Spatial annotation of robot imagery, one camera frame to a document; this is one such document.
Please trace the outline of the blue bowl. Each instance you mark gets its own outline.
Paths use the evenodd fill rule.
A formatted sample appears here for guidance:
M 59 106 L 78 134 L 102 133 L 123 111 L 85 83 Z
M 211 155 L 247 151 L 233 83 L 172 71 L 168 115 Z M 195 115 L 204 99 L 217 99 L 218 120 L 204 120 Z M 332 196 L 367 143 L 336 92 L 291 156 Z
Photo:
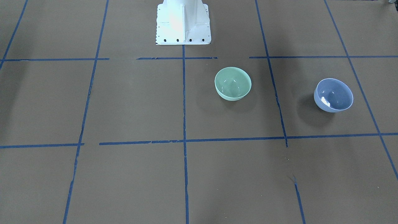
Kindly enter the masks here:
M 314 90 L 313 98 L 321 110 L 329 113 L 345 111 L 354 103 L 351 89 L 335 78 L 321 80 Z

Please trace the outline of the green bowl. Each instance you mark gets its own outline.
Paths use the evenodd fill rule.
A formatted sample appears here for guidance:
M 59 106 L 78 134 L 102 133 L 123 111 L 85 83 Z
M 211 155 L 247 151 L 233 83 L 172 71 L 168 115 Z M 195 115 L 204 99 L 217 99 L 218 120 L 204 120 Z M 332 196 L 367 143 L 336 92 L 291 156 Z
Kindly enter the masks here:
M 236 67 L 227 67 L 217 72 L 214 85 L 221 98 L 227 101 L 238 101 L 250 92 L 252 81 L 246 71 Z

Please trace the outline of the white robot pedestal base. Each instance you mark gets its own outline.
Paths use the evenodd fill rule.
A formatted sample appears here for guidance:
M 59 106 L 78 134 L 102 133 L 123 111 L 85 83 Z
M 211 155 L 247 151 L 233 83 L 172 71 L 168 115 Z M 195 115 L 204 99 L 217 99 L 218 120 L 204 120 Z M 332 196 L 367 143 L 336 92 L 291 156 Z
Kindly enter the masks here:
M 201 0 L 164 0 L 157 6 L 155 44 L 210 44 L 209 7 Z

